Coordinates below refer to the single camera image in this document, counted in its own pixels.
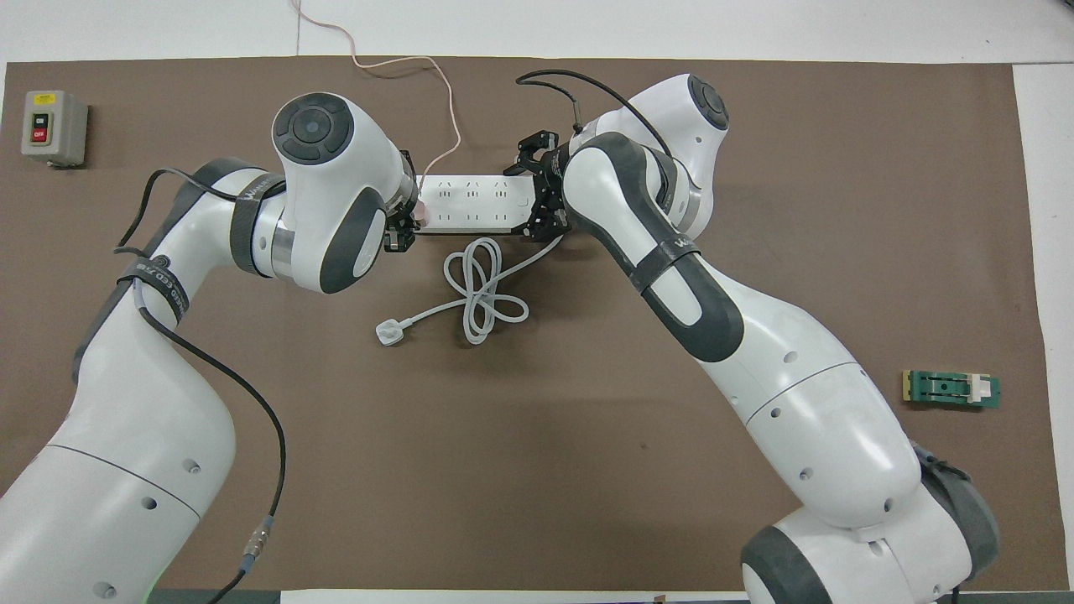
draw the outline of gray switch box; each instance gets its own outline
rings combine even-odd
[[[26,94],[23,155],[55,168],[73,168],[86,160],[89,107],[63,90]]]

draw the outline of white power cord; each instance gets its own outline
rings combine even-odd
[[[439,306],[434,306],[424,313],[417,314],[408,319],[403,319],[402,321],[388,319],[377,326],[377,337],[384,346],[391,346],[400,340],[403,340],[403,330],[406,328],[425,317],[435,315],[440,311],[454,308],[455,306],[463,306],[463,331],[466,333],[466,341],[475,346],[484,342],[484,339],[489,336],[490,332],[492,332],[492,328],[496,323],[496,319],[511,323],[518,323],[526,320],[526,318],[529,317],[529,305],[526,304],[524,300],[516,296],[496,293],[496,284],[507,275],[517,273],[529,264],[533,264],[537,260],[540,260],[541,257],[551,251],[562,239],[563,235],[555,238],[552,240],[552,243],[546,245],[540,251],[534,254],[526,260],[519,262],[503,273],[499,272],[500,267],[503,265],[503,253],[499,250],[499,244],[490,238],[481,238],[471,241],[469,245],[466,246],[465,250],[455,251],[448,255],[448,257],[444,259],[444,278],[448,279],[448,284],[450,284],[455,291],[462,294],[463,298],[440,304]],[[491,265],[489,268],[488,275],[485,275],[484,268],[481,267],[481,263],[475,257],[478,249],[484,249],[489,255]],[[459,259],[462,262],[464,282],[462,285],[460,285],[459,282],[451,276],[451,262],[455,259]],[[496,310],[496,302],[510,302],[518,305],[522,312],[516,316],[506,315]],[[477,321],[477,310],[479,306],[484,311],[484,320],[481,321],[480,325],[478,325]]]
[[[451,115],[451,127],[455,131],[455,144],[448,150],[436,156],[436,158],[434,158],[433,161],[430,161],[429,166],[425,167],[425,170],[421,173],[421,179],[418,182],[418,193],[420,197],[421,189],[422,187],[425,186],[425,177],[429,176],[429,171],[432,170],[433,166],[435,166],[437,161],[440,161],[445,157],[448,157],[449,155],[454,153],[459,148],[459,146],[462,145],[463,142],[463,135],[459,131],[459,118],[455,116],[455,95],[454,91],[451,89],[451,82],[448,81],[448,76],[444,74],[444,70],[440,69],[440,66],[436,62],[435,59],[433,59],[432,57],[426,57],[424,55],[418,55],[412,57],[401,57],[398,59],[389,59],[387,61],[380,61],[377,63],[369,63],[369,64],[363,63],[358,60],[358,48],[354,45],[354,37],[351,35],[349,31],[347,31],[345,28],[338,25],[319,21],[311,18],[309,15],[307,15],[302,11],[302,8],[300,5],[300,0],[290,0],[290,1],[291,1],[291,8],[294,9],[294,11],[299,14],[299,18],[305,19],[310,24],[316,25],[317,27],[322,27],[324,29],[332,29],[343,33],[344,37],[347,38],[347,43],[350,45],[350,60],[354,63],[354,67],[359,69],[368,71],[371,69],[376,69],[378,67],[384,67],[403,61],[423,60],[432,63],[433,68],[436,69],[436,73],[440,75],[440,80],[444,81],[444,85],[447,86],[448,88],[448,113]]]

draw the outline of power plug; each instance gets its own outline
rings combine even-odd
[[[388,319],[377,326],[377,339],[384,346],[391,346],[403,340],[403,326],[395,319]]]

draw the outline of connector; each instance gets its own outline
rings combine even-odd
[[[403,340],[403,326],[395,319],[388,319],[377,326],[377,339],[384,346],[391,346]]]
[[[265,516],[265,519],[253,530],[250,541],[246,543],[246,548],[243,549],[243,561],[238,565],[241,572],[249,573],[258,556],[261,556],[261,552],[264,551],[265,544],[268,543],[268,533],[272,531],[272,524],[273,517]]]

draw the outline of power outlet socket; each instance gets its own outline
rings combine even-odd
[[[430,174],[418,234],[504,234],[529,219],[533,176]]]

